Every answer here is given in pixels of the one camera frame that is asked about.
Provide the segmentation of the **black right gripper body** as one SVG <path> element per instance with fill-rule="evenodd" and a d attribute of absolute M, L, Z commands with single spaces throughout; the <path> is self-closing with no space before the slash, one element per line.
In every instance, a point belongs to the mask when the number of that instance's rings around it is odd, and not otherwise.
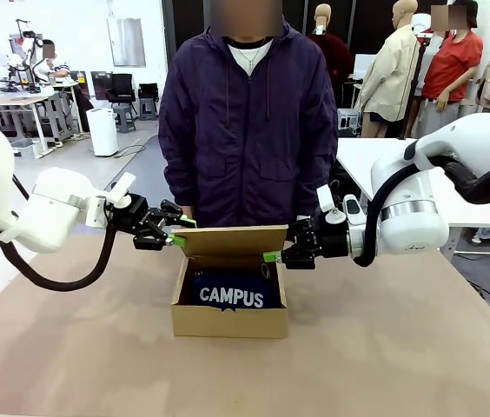
<path fill-rule="evenodd" d="M 317 257 L 330 259 L 350 256 L 347 220 L 331 223 L 324 216 L 319 218 L 315 224 L 315 237 Z"/>

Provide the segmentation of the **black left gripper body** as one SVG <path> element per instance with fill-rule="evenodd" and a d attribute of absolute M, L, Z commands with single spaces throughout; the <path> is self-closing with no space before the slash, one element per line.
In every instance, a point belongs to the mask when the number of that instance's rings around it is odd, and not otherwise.
<path fill-rule="evenodd" d="M 144 218 L 149 211 L 149 205 L 145 197 L 140 195 L 127 195 L 130 198 L 129 205 L 125 208 L 115 208 L 113 203 L 104 203 L 106 218 L 106 238 L 114 238 L 117 232 L 130 235 L 144 236 L 147 226 Z"/>

